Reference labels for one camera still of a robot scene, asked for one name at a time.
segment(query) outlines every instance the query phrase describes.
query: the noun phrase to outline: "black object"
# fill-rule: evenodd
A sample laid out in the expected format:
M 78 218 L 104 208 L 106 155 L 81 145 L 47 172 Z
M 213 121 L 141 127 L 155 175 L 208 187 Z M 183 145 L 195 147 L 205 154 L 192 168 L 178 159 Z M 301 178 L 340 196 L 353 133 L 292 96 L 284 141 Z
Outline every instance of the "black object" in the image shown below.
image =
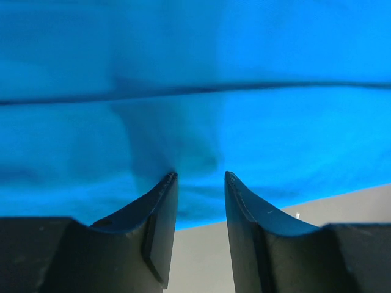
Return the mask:
M 236 293 L 389 293 L 391 225 L 318 228 L 282 212 L 225 173 Z
M 167 288 L 178 176 L 84 226 L 69 217 L 0 218 L 2 293 L 157 293 Z

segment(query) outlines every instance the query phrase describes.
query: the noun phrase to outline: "gray surface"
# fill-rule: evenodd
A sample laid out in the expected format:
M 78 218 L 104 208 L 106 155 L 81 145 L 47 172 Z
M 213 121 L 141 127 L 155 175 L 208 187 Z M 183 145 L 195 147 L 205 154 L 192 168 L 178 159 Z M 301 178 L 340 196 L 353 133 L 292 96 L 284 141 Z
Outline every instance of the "gray surface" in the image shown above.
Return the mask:
M 330 222 L 391 222 L 391 186 L 312 201 L 284 209 L 314 225 Z M 227 224 L 175 232 L 165 293 L 234 293 Z

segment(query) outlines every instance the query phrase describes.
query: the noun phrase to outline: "blue fabric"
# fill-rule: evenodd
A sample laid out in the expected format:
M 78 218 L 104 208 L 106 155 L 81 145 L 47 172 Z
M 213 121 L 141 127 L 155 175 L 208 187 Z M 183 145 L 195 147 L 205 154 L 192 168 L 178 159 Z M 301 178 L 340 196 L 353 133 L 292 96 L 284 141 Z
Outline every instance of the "blue fabric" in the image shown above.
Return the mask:
M 0 0 L 0 214 L 90 224 L 224 171 L 279 208 L 391 182 L 391 2 Z

